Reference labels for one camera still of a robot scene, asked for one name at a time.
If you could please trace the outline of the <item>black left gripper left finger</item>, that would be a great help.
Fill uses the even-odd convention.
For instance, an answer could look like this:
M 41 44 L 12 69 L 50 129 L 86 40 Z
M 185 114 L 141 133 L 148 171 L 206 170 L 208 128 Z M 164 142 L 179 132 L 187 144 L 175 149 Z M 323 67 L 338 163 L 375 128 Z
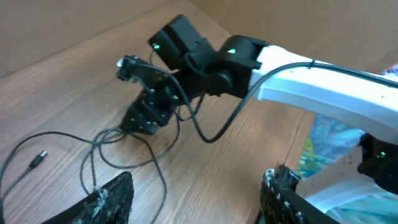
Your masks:
M 134 197 L 130 172 L 122 172 L 43 224 L 127 224 Z

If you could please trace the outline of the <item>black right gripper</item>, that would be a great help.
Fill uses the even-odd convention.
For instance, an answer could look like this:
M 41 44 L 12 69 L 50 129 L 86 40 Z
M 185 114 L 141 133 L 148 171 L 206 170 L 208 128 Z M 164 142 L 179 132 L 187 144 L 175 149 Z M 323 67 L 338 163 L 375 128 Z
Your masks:
M 170 73 L 161 68 L 120 68 L 119 78 L 133 79 L 143 87 L 121 121 L 120 128 L 124 132 L 155 134 L 159 126 L 169 123 L 174 109 L 183 103 Z

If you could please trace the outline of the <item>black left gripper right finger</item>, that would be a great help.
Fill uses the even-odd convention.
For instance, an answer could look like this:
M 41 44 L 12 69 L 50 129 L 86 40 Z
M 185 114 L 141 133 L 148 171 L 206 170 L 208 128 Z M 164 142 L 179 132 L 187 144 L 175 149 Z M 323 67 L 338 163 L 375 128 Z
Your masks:
M 338 224 L 295 192 L 301 180 L 281 164 L 263 175 L 260 191 L 261 213 L 270 224 Z

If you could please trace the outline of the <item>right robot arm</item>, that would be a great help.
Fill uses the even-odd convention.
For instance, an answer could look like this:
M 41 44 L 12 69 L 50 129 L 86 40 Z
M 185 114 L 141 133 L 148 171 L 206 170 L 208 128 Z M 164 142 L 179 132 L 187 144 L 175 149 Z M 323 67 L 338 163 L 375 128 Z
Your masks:
M 223 135 L 251 98 L 296 106 L 366 132 L 374 147 L 358 170 L 380 188 L 397 192 L 397 80 L 293 54 L 264 40 L 231 36 L 215 50 L 182 14 L 148 41 L 166 64 L 161 69 L 126 55 L 117 77 L 143 89 L 127 109 L 121 129 L 154 134 L 176 108 L 193 99 L 229 94 L 240 103 L 219 131 Z

